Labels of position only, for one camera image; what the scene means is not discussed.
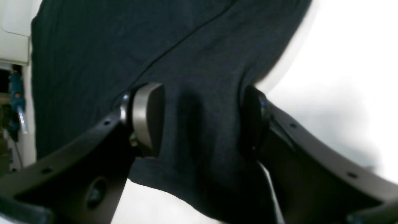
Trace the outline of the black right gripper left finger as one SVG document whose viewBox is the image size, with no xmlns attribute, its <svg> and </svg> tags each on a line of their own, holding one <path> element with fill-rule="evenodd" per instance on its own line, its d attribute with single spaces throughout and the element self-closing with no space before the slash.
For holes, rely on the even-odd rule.
<svg viewBox="0 0 398 224">
<path fill-rule="evenodd" d="M 158 157 L 165 87 L 139 85 L 121 106 L 53 154 L 1 178 L 1 219 L 12 224 L 109 224 L 136 157 Z"/>
</svg>

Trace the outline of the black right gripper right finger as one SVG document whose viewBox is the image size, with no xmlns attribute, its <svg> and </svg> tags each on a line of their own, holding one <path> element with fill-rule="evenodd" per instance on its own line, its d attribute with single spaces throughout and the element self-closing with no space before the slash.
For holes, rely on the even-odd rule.
<svg viewBox="0 0 398 224">
<path fill-rule="evenodd" d="M 248 86 L 242 153 L 262 169 L 280 224 L 396 224 L 397 184 L 322 143 Z"/>
</svg>

